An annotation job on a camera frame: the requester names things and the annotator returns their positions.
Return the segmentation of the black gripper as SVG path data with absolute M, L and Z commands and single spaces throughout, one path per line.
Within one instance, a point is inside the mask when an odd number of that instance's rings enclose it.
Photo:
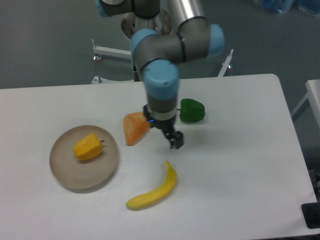
M 150 123 L 151 128 L 162 130 L 163 134 L 169 140 L 171 149 L 180 149 L 184 145 L 184 135 L 181 131 L 174 128 L 177 116 L 177 109 L 174 108 L 168 112 L 157 112 L 151 110 L 148 104 L 143 107 L 143 115 Z

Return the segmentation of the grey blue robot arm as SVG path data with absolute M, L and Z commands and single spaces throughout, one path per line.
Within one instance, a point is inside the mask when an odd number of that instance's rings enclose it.
M 169 10 L 177 33 L 160 35 L 148 23 L 160 15 L 158 0 L 97 0 L 101 16 L 132 13 L 142 20 L 135 24 L 130 52 L 135 69 L 143 81 L 147 104 L 143 114 L 152 128 L 160 129 L 172 149 L 184 144 L 184 135 L 174 128 L 180 85 L 177 64 L 220 54 L 225 37 L 218 24 L 209 24 L 199 0 L 170 0 Z

